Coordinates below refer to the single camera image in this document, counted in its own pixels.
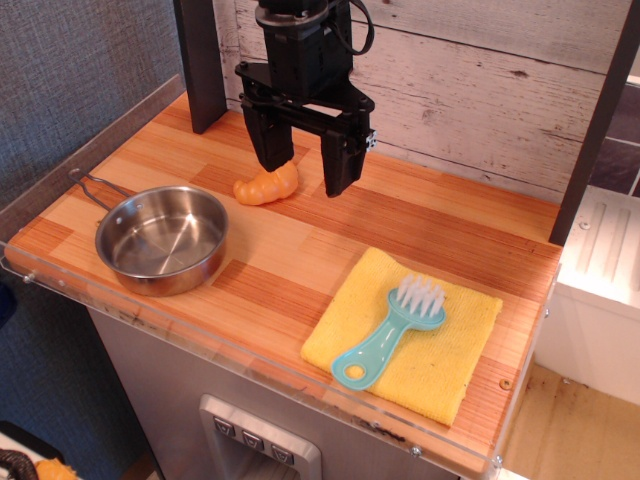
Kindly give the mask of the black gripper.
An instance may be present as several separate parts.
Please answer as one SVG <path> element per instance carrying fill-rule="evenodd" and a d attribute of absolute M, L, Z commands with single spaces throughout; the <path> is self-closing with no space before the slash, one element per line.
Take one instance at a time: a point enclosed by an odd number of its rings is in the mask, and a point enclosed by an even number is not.
<path fill-rule="evenodd" d="M 321 139 L 326 195 L 341 195 L 361 177 L 375 145 L 369 115 L 375 103 L 350 81 L 354 58 L 370 50 L 353 45 L 350 20 L 259 20 L 267 60 L 240 62 L 242 109 L 256 156 L 273 172 L 294 156 L 292 130 Z"/>

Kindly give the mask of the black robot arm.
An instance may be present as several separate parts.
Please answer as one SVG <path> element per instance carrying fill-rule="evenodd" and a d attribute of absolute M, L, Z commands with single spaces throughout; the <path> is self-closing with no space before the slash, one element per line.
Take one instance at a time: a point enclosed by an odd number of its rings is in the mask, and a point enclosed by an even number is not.
<path fill-rule="evenodd" d="M 361 177 L 376 143 L 374 101 L 350 81 L 354 57 L 372 47 L 367 25 L 361 48 L 352 44 L 351 10 L 361 1 L 261 1 L 255 10 L 267 60 L 240 62 L 241 107 L 260 164 L 273 172 L 294 155 L 293 129 L 319 137 L 326 194 L 341 195 Z"/>

